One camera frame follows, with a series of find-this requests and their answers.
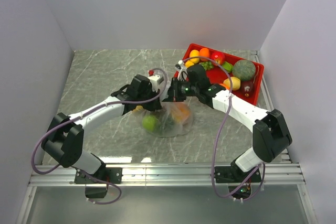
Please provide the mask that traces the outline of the yellow orange fake mango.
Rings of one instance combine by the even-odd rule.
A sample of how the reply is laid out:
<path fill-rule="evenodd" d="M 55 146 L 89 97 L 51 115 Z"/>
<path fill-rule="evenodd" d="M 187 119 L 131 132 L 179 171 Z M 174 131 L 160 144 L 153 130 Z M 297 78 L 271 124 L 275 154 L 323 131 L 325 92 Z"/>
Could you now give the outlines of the yellow orange fake mango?
<path fill-rule="evenodd" d="M 143 107 L 138 105 L 138 106 L 136 106 L 136 108 L 132 112 L 140 112 L 142 110 L 143 110 Z"/>

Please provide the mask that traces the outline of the clear plastic bag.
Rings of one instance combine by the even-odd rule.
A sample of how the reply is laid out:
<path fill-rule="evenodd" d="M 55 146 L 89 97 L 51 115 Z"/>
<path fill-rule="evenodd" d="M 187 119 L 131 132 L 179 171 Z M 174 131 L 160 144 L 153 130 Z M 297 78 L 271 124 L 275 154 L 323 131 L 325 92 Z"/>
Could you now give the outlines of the clear plastic bag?
<path fill-rule="evenodd" d="M 167 83 L 167 84 L 164 83 L 163 84 L 163 88 L 162 88 L 163 91 L 164 91 L 164 89 L 167 85 L 169 85 L 169 83 Z M 146 130 L 148 133 L 153 134 L 157 137 L 175 137 L 175 136 L 178 136 L 178 135 L 186 134 L 190 130 L 190 128 L 192 126 L 192 123 L 193 123 L 193 113 L 192 113 L 192 111 L 190 110 L 191 111 L 191 116 L 189 117 L 189 119 L 184 124 L 177 123 L 171 117 L 171 109 L 173 107 L 173 104 L 174 103 L 185 103 L 185 102 L 163 102 L 162 101 L 162 96 L 160 96 L 160 103 L 161 103 L 162 109 L 158 110 L 158 111 L 147 111 L 147 110 L 143 109 L 140 112 L 132 112 L 132 114 L 135 116 L 138 124 L 140 126 L 142 126 L 142 119 L 146 115 L 153 115 L 153 116 L 157 117 L 157 119 L 159 121 L 159 127 L 156 129 L 155 132 L 148 132 Z"/>

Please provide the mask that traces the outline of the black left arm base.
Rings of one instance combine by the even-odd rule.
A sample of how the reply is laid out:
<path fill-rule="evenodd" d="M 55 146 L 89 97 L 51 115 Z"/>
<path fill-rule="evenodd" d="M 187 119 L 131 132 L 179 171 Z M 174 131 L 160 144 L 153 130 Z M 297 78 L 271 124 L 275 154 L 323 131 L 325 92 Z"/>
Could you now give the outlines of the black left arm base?
<path fill-rule="evenodd" d="M 122 182 L 121 167 L 103 167 L 99 168 L 94 174 L 88 174 L 83 170 L 77 170 L 74 184 L 85 186 L 85 197 L 88 201 L 97 205 L 107 205 L 118 201 L 121 198 L 122 191 L 118 186 Z M 110 188 L 115 188 L 118 192 L 116 198 L 112 201 L 101 202 Z"/>

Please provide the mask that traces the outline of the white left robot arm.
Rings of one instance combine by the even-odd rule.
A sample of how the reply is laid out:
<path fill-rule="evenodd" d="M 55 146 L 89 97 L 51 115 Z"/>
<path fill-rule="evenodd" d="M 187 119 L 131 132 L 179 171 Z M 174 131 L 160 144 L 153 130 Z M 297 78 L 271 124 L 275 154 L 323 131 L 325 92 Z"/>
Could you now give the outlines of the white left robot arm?
<path fill-rule="evenodd" d="M 85 136 L 105 122 L 129 113 L 138 105 L 150 111 L 161 109 L 160 94 L 166 84 L 167 78 L 163 75 L 145 77 L 138 74 L 131 83 L 111 93 L 95 106 L 72 115 L 57 114 L 41 142 L 42 149 L 62 167 L 84 170 L 93 183 L 102 182 L 106 176 L 104 163 L 83 150 Z"/>

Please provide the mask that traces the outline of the green fake apple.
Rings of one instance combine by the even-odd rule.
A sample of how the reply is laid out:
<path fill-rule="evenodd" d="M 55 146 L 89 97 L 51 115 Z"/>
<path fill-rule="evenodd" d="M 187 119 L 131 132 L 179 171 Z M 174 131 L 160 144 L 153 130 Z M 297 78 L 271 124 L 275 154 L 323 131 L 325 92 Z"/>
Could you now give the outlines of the green fake apple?
<path fill-rule="evenodd" d="M 142 119 L 142 127 L 148 132 L 155 132 L 156 129 L 159 127 L 159 121 L 157 117 L 153 115 L 146 115 Z"/>

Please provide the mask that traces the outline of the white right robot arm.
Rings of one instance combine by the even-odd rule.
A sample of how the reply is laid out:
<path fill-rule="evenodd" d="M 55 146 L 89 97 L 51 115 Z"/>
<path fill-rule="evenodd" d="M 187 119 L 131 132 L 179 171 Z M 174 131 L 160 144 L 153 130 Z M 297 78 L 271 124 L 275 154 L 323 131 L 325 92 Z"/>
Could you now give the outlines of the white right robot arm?
<path fill-rule="evenodd" d="M 287 123 L 279 110 L 256 107 L 220 84 L 210 83 L 202 66 L 187 68 L 183 61 L 179 61 L 175 67 L 178 76 L 171 81 L 166 102 L 182 102 L 187 97 L 196 97 L 202 104 L 226 113 L 252 132 L 252 147 L 232 162 L 231 175 L 235 181 L 244 181 L 251 169 L 261 163 L 270 163 L 291 145 Z"/>

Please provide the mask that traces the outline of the orange fake pineapple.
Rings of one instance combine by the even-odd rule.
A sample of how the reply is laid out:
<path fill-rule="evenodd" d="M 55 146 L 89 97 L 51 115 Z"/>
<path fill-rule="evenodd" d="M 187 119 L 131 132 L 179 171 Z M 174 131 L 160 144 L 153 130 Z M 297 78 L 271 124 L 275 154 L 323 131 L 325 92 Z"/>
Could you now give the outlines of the orange fake pineapple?
<path fill-rule="evenodd" d="M 171 109 L 171 117 L 177 122 L 184 124 L 191 116 L 191 111 L 185 103 L 174 103 Z"/>

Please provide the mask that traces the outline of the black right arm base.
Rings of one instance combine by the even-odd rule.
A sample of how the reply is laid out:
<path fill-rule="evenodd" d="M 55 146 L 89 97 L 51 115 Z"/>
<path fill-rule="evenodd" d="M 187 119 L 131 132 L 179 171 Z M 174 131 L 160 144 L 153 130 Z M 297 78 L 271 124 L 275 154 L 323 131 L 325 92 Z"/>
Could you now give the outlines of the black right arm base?
<path fill-rule="evenodd" d="M 260 166 L 253 167 L 247 172 L 243 172 L 236 165 L 233 166 L 214 166 L 212 167 L 212 174 L 214 175 L 215 183 L 217 184 L 233 184 L 243 182 L 247 179 L 248 182 L 261 182 Z"/>

